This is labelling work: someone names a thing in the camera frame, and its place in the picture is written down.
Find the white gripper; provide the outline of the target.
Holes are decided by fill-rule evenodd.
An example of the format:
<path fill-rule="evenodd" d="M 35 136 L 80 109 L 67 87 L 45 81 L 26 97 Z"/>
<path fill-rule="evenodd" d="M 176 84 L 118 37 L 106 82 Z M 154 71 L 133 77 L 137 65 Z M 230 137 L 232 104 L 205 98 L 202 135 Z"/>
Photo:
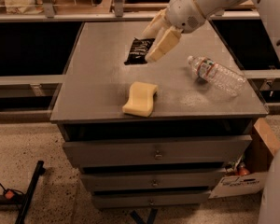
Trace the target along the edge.
<path fill-rule="evenodd" d="M 142 33 L 143 38 L 156 38 L 146 61 L 158 61 L 179 43 L 182 31 L 192 33 L 205 21 L 195 0 L 170 0 L 166 10 L 160 10 Z"/>

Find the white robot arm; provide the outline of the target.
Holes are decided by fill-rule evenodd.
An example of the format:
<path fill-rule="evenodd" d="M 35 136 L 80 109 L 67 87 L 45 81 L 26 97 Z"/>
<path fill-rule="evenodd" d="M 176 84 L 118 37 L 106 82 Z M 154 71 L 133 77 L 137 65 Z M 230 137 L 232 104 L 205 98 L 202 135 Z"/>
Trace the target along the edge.
<path fill-rule="evenodd" d="M 143 37 L 154 38 L 155 46 L 147 55 L 156 62 L 179 42 L 182 34 L 189 34 L 204 25 L 215 13 L 225 7 L 237 6 L 247 0 L 170 0 L 143 32 Z M 250 0 L 262 21 L 260 30 L 251 28 L 245 21 L 238 23 L 229 33 L 228 26 L 219 27 L 219 33 L 231 46 L 239 59 L 246 54 L 256 67 L 280 64 L 280 0 Z"/>

